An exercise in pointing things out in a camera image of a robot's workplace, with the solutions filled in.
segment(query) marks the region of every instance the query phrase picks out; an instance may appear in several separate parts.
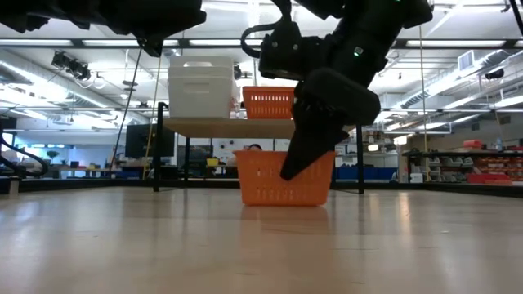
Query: hanging wire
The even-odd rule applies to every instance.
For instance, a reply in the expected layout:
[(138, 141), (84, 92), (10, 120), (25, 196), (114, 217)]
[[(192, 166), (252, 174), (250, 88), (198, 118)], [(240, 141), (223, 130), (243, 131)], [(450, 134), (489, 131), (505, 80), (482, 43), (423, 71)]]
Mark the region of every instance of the hanging wire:
[[(154, 99), (153, 99), (153, 117), (154, 117), (154, 110), (156, 109), (156, 96), (158, 95), (158, 84), (160, 80), (160, 67), (162, 65), (162, 56), (158, 58), (158, 71), (156, 72), (156, 88), (154, 89)], [(149, 157), (149, 148), (150, 148), (150, 141), (153, 136), (153, 122), (151, 119), (150, 126), (149, 126), (149, 139), (147, 140), (147, 149), (145, 150), (145, 158)], [(145, 179), (145, 171), (149, 167), (149, 161), (144, 166), (144, 171), (142, 174), (142, 179)]]
[[(421, 59), (421, 70), (422, 70), (422, 93), (425, 93), (425, 77), (424, 77), (424, 70), (423, 70), (423, 40), (422, 40), (422, 26), (419, 25), (419, 55)], [(427, 112), (425, 110), (425, 98), (423, 98), (423, 132), (424, 132), (424, 141), (425, 141), (425, 152), (428, 152), (428, 144), (427, 144)], [(429, 166), (428, 166), (428, 158), (425, 158), (425, 174), (427, 181), (430, 181), (430, 172), (429, 172)]]
[(138, 73), (138, 66), (140, 66), (142, 49), (138, 52), (138, 58), (136, 59), (136, 67), (134, 69), (134, 74), (132, 75), (132, 84), (131, 90), (129, 91), (129, 97), (127, 98), (127, 105), (125, 106), (125, 111), (123, 112), (122, 123), (120, 123), (120, 130), (118, 131), (118, 137), (116, 138), (116, 145), (114, 146), (113, 158), (111, 159), (111, 164), (109, 165), (109, 172), (113, 170), (114, 159), (116, 158), (116, 153), (118, 151), (118, 144), (120, 143), (120, 136), (122, 136), (123, 124), (125, 123), (125, 118), (127, 117), (127, 111), (129, 110), (129, 105), (131, 104), (132, 93), (134, 91), (134, 85), (136, 81), (136, 74)]

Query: orange basket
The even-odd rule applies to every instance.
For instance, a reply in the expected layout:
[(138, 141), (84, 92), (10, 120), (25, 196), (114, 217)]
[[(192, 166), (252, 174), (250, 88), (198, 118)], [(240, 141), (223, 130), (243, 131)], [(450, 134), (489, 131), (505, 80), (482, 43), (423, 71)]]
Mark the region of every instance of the orange basket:
[(247, 118), (290, 119), (294, 103), (293, 87), (244, 87)]
[(289, 181), (279, 177), (287, 152), (236, 151), (235, 155), (244, 204), (317, 206), (327, 201), (334, 152), (324, 154)]

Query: white plastic bin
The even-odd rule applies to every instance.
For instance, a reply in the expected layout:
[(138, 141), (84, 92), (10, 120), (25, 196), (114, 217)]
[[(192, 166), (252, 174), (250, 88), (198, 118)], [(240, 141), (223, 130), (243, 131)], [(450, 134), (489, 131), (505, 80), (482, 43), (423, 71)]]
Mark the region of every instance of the white plastic bin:
[(232, 86), (229, 78), (169, 78), (171, 118), (229, 118)]
[(239, 99), (227, 56), (173, 56), (168, 70), (171, 118), (229, 118)]
[(234, 78), (234, 62), (226, 56), (174, 56), (170, 59), (169, 78)]

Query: computer screen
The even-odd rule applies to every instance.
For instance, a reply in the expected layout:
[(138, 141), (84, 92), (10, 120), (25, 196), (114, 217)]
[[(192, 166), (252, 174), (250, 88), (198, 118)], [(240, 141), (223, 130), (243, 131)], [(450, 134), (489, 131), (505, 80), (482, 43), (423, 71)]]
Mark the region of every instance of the computer screen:
[[(147, 141), (149, 139), (150, 125), (127, 126), (125, 156), (129, 158), (142, 158), (146, 155)], [(149, 157), (154, 155), (154, 145), (156, 142), (156, 125), (153, 125), (151, 136)], [(163, 128), (162, 141), (160, 142), (160, 156), (174, 156), (174, 131)]]

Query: cable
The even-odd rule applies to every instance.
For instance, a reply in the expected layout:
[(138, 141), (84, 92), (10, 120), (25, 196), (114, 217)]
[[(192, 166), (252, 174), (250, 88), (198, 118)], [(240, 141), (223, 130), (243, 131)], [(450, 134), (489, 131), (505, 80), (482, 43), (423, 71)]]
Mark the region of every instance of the cable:
[[(422, 26), (419, 25), (419, 56), (420, 56), (420, 65), (422, 70), (422, 93), (425, 93), (425, 78), (423, 77), (423, 35), (422, 35)], [(423, 130), (424, 130), (424, 141), (425, 141), (425, 152), (428, 152), (428, 143), (427, 143), (427, 112), (425, 111), (425, 98), (423, 98)], [(431, 181), (430, 172), (428, 166), (428, 158), (425, 158), (425, 177), (427, 181)]]
[(248, 56), (251, 56), (252, 58), (260, 58), (260, 56), (262, 55), (262, 52), (258, 51), (258, 50), (254, 50), (251, 47), (249, 47), (247, 45), (247, 43), (245, 42), (245, 38), (251, 33), (275, 29), (276, 25), (279, 24), (280, 21), (282, 21), (283, 19), (284, 18), (282, 17), (281, 19), (279, 19), (278, 21), (276, 21), (273, 24), (259, 24), (259, 25), (253, 26), (252, 28), (245, 29), (244, 33), (242, 33), (242, 36), (240, 38), (241, 47), (244, 50), (244, 52)]
[(516, 0), (509, 0), (509, 2), (512, 7), (512, 12), (514, 12), (514, 17), (516, 17), (517, 27), (519, 28), (521, 35), (523, 35), (523, 20), (521, 20), (521, 14), (517, 8)]
[(129, 110), (129, 105), (131, 104), (132, 92), (134, 90), (134, 85), (136, 81), (136, 74), (138, 73), (138, 66), (140, 66), (142, 49), (138, 52), (138, 58), (136, 59), (136, 67), (134, 69), (134, 75), (132, 76), (131, 89), (129, 90), (129, 97), (127, 98), (127, 105), (125, 106), (125, 111), (123, 112), (122, 123), (120, 123), (120, 130), (118, 131), (118, 137), (116, 138), (116, 146), (114, 147), (113, 158), (111, 159), (111, 165), (109, 166), (109, 172), (113, 170), (114, 159), (116, 158), (116, 152), (118, 151), (118, 144), (120, 143), (120, 136), (122, 135), (123, 124), (125, 123), (125, 118), (127, 117), (127, 111)]
[[(57, 71), (51, 78), (49, 78), (47, 80), (47, 82), (50, 82), (52, 81), (53, 78), (55, 78), (63, 69), (60, 69), (59, 71)], [(0, 114), (1, 115), (4, 115), (8, 112), (10, 112), (11, 110), (15, 109), (16, 106), (20, 105), (20, 103), (16, 104), (15, 106), (9, 108), (9, 110), (3, 112)], [(13, 170), (15, 173), (17, 173), (18, 175), (20, 176), (43, 176), (47, 173), (47, 171), (49, 170), (49, 167), (47, 166), (47, 163), (44, 162), (40, 157), (34, 155), (34, 154), (30, 154), (22, 149), (18, 149), (16, 148), (15, 146), (7, 143), (4, 139), (3, 139), (3, 126), (2, 126), (2, 120), (0, 120), (0, 145), (5, 145), (7, 146), (7, 148), (13, 150), (13, 151), (16, 151), (20, 154), (23, 154), (23, 155), (27, 155), (29, 157), (31, 157), (32, 159), (36, 160), (37, 163), (40, 163), (42, 165), (42, 170), (41, 171), (26, 171), (26, 170), (22, 170), (20, 169), (20, 167), (17, 167), (15, 164), (13, 164), (12, 162), (10, 162), (9, 160), (5, 159), (1, 154), (0, 154), (0, 163), (2, 163), (3, 165), (5, 165), (6, 167), (10, 168), (11, 170)]]
[[(158, 72), (156, 73), (156, 88), (154, 89), (154, 99), (153, 99), (153, 116), (154, 116), (154, 109), (156, 107), (156, 95), (158, 94), (158, 84), (159, 84), (159, 80), (160, 80), (160, 66), (161, 65), (162, 65), (162, 56), (160, 56), (158, 58)], [(150, 139), (152, 138), (152, 135), (153, 135), (153, 122), (150, 122), (149, 139), (147, 140), (147, 149), (145, 150), (145, 158), (149, 157)], [(142, 174), (142, 179), (144, 179), (144, 180), (145, 180), (145, 169), (147, 167), (149, 167), (149, 162), (145, 165), (144, 171)]]

